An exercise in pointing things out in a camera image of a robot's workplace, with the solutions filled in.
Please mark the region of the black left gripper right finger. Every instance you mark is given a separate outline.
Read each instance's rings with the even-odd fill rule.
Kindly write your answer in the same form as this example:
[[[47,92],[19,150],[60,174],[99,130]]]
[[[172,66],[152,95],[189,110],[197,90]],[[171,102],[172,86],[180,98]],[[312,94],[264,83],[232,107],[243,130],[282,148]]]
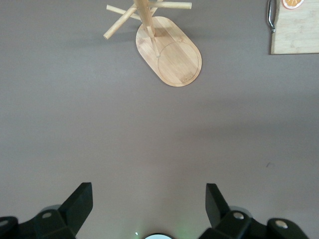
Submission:
[[[263,225],[241,210],[232,210],[216,184],[206,184],[205,209],[211,224],[201,239],[307,239],[294,222],[272,218]]]

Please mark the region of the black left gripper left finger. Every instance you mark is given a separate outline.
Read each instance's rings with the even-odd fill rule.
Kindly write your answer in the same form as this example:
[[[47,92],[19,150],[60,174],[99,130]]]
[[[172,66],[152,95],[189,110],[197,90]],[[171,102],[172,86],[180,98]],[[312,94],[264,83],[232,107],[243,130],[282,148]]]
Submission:
[[[1,217],[2,239],[74,239],[93,209],[92,183],[84,182],[57,209],[47,209],[27,222]]]

